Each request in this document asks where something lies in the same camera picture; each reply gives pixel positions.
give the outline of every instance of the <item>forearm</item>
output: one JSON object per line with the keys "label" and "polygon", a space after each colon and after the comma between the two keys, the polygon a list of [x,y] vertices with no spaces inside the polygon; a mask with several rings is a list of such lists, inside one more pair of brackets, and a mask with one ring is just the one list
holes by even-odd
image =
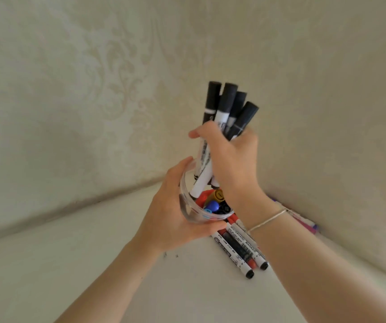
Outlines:
{"label": "forearm", "polygon": [[133,239],[56,323],[119,323],[157,257],[149,245]]}
{"label": "forearm", "polygon": [[[266,196],[255,197],[238,211],[249,228],[280,211]],[[257,221],[258,216],[250,213],[261,213],[262,219]],[[277,217],[252,235],[309,323],[386,322],[386,293],[289,215]]]}

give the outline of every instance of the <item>person's right hand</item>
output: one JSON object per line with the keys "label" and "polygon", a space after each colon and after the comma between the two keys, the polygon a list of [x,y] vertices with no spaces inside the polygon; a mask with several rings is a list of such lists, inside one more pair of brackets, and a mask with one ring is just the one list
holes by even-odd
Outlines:
{"label": "person's right hand", "polygon": [[211,151],[212,170],[229,206],[237,211],[247,195],[262,192],[257,182],[257,135],[246,129],[228,141],[217,124],[208,121],[189,132],[190,138],[204,138]]}

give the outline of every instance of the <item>person's left arm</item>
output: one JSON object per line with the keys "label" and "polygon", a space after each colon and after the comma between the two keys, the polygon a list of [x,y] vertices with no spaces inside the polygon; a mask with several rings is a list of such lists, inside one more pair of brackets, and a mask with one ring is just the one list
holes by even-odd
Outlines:
{"label": "person's left arm", "polygon": [[170,168],[133,239],[55,323],[119,323],[158,256],[226,227],[188,222],[179,207],[179,181],[192,157]]}

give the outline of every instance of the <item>transparent cup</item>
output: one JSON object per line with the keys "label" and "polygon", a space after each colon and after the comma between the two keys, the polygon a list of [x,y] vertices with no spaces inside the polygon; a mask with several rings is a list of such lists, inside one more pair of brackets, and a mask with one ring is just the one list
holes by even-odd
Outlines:
{"label": "transparent cup", "polygon": [[194,223],[205,223],[209,220],[217,221],[227,219],[233,214],[233,211],[227,214],[209,213],[197,205],[191,198],[189,190],[193,187],[194,184],[193,172],[195,168],[196,160],[193,160],[185,169],[183,176],[181,177],[181,181],[179,182],[179,187],[181,189],[181,193],[179,194],[181,212],[184,214],[188,221]]}

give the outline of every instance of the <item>hand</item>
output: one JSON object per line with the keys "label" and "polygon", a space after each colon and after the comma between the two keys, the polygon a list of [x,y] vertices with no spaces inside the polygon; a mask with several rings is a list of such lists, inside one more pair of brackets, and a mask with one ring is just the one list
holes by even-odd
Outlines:
{"label": "hand", "polygon": [[250,129],[228,141],[213,121],[189,132],[190,138],[204,138],[211,150],[212,170],[228,204],[238,208],[251,194],[260,194],[257,182],[257,135]]}
{"label": "hand", "polygon": [[181,213],[179,182],[192,159],[189,156],[168,170],[134,240],[140,241],[142,245],[153,247],[157,252],[163,252],[193,239],[209,236],[226,227],[224,221],[191,223]]}

